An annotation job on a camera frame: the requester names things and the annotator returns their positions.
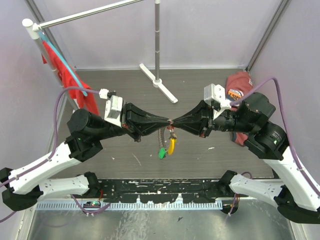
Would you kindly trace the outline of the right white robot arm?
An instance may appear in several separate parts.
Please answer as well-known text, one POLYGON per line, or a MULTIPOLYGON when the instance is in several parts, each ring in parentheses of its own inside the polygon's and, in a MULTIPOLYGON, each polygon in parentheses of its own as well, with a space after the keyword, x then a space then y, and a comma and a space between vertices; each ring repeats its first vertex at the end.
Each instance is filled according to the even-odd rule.
POLYGON ((319 224, 320 195, 318 186, 311 187, 311 176, 298 166, 285 130, 269 118, 276 108, 258 92, 243 100, 236 110, 222 110, 214 117, 218 102, 205 101, 172 121, 174 128, 205 138, 211 131, 247 134, 244 145, 269 165, 282 184, 255 181, 227 170, 219 179, 219 191, 225 197, 246 195, 268 203, 288 220, 299 224, 319 224))

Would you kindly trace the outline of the red shirt on hanger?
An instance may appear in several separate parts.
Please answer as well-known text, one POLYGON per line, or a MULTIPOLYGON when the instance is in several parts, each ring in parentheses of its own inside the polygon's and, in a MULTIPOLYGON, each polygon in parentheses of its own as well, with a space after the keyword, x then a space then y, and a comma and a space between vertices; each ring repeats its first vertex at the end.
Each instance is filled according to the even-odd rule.
MULTIPOLYGON (((64 88, 67 87, 78 87, 78 83, 74 80, 67 67, 60 60, 58 55, 52 50, 52 48, 45 42, 42 44, 47 51, 50 62, 53 67, 57 70, 58 77, 62 82, 64 88)), ((81 90, 71 89, 68 90, 68 94, 73 99, 80 109, 87 108, 87 110, 93 114, 99 115, 98 106, 93 93, 87 93, 87 96, 83 94, 81 90)))

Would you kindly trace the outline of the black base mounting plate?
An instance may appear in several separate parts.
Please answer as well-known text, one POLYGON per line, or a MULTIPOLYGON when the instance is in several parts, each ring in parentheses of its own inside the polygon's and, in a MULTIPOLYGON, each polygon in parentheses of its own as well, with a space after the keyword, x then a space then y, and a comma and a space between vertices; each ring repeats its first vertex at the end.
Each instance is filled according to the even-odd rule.
POLYGON ((232 198, 234 192, 217 179, 100 179, 93 194, 76 195, 77 199, 102 198, 105 203, 184 204, 215 203, 218 198, 232 198))

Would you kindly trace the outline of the large keyring with yellow handle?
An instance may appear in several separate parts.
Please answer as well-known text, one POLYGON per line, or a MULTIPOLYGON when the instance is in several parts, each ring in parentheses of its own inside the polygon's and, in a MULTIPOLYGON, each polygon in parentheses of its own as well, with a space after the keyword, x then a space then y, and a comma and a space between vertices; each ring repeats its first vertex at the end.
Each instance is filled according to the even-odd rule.
POLYGON ((175 151, 175 145, 177 142, 177 134, 175 127, 173 126, 173 120, 168 120, 169 125, 174 128, 173 132, 170 132, 167 129, 167 126, 162 127, 157 130, 157 137, 158 137, 158 145, 159 145, 159 151, 158 151, 158 158, 160 160, 164 159, 167 155, 172 155, 175 151), (168 131, 169 137, 168 139, 165 138, 165 132, 168 131))

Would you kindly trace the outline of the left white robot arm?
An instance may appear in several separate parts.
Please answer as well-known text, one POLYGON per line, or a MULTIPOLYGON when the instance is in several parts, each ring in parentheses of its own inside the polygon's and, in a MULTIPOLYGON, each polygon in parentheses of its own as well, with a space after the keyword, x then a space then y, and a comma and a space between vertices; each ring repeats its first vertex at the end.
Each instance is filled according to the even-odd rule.
POLYGON ((143 111, 131 103, 126 103, 117 116, 106 121, 88 110, 76 110, 67 122, 70 136, 56 149, 24 167, 1 169, 0 182, 5 186, 2 202, 17 212, 46 198, 68 195, 95 198, 102 187, 93 172, 64 179, 51 177, 93 158, 103 149, 102 140, 129 135, 139 142, 141 137, 170 123, 168 118, 143 111))

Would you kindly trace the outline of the metal clothes rack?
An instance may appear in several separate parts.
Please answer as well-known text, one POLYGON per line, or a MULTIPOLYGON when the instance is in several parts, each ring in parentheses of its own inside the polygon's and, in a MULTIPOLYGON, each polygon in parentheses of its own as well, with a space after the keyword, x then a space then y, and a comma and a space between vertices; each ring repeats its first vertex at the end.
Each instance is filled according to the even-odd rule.
POLYGON ((120 0, 54 17, 22 20, 31 39, 47 37, 68 64, 81 69, 140 69, 171 103, 178 98, 160 76, 160 1, 120 0))

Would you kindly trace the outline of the folded maroon t-shirt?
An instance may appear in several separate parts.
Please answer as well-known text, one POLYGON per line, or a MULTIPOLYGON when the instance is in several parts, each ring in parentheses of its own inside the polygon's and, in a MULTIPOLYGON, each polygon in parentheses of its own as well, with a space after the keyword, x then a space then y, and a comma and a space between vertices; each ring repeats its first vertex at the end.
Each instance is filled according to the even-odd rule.
MULTIPOLYGON (((234 102, 242 98, 253 88, 253 81, 248 72, 239 71, 227 77, 225 96, 228 100, 234 102)), ((247 139, 248 136, 244 133, 233 132, 231 134, 231 140, 242 147, 244 146, 244 142, 247 139)))

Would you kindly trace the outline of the blue clothes hanger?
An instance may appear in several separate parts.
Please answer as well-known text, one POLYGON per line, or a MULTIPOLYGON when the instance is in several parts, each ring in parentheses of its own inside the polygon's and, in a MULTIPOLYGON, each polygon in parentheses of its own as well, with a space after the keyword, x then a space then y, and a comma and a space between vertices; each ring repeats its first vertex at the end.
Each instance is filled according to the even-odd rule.
POLYGON ((77 77, 76 73, 74 72, 74 70, 69 66, 69 64, 67 63, 67 61, 64 59, 64 57, 61 55, 61 53, 54 47, 54 45, 50 42, 50 40, 48 39, 48 37, 46 35, 44 35, 42 30, 39 30, 38 32, 39 37, 41 38, 41 40, 45 41, 48 46, 52 49, 52 51, 56 54, 56 56, 59 58, 59 60, 62 62, 62 64, 64 65, 64 67, 67 69, 67 71, 69 72, 69 74, 72 76, 73 80, 76 82, 77 86, 81 89, 83 89, 82 93, 83 95, 86 97, 88 94, 85 93, 84 91, 84 87, 80 81, 80 79, 77 77))

